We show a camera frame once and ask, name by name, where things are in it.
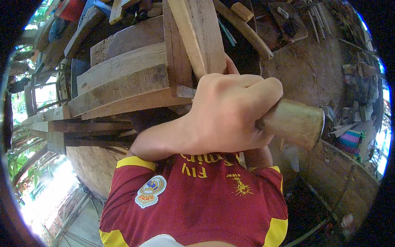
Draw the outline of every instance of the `metal tool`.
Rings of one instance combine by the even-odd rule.
[[[196,93],[196,89],[181,85],[177,85],[177,90],[184,92],[178,95],[184,98],[193,98]],[[321,138],[324,123],[325,113],[321,108],[280,99],[268,113],[255,122],[255,126],[310,150]]]

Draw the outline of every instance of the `workshop floor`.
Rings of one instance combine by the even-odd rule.
[[[326,14],[332,36],[325,40],[320,36],[321,43],[318,43],[310,20],[302,16],[309,37],[274,52],[275,56],[263,63],[262,76],[278,78],[283,84],[284,98],[312,106],[330,103],[335,108],[343,85],[341,65],[344,55],[334,20],[329,12]],[[274,164],[280,167],[286,181],[297,174],[283,161],[280,146],[281,139],[276,137],[269,145]],[[122,155],[98,147],[67,147],[67,153],[82,182],[106,198],[113,170]],[[302,158],[303,152],[300,152],[299,159]]]

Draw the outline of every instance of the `red jersey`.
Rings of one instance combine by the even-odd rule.
[[[159,234],[182,245],[222,241],[279,246],[288,212],[278,167],[245,169],[234,154],[175,156],[173,165],[120,160],[100,221],[106,247],[139,246]]]

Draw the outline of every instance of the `fist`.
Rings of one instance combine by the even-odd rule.
[[[190,128],[191,141],[199,147],[191,155],[231,153],[266,146],[273,136],[257,129],[255,121],[265,115],[282,94],[281,82],[273,77],[203,76],[192,109],[183,116]]]

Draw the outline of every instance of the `person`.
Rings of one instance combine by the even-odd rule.
[[[281,98],[276,78],[208,74],[186,115],[141,132],[118,161],[99,232],[104,246],[279,246],[282,175],[255,127]],[[246,169],[240,163],[244,151]]]

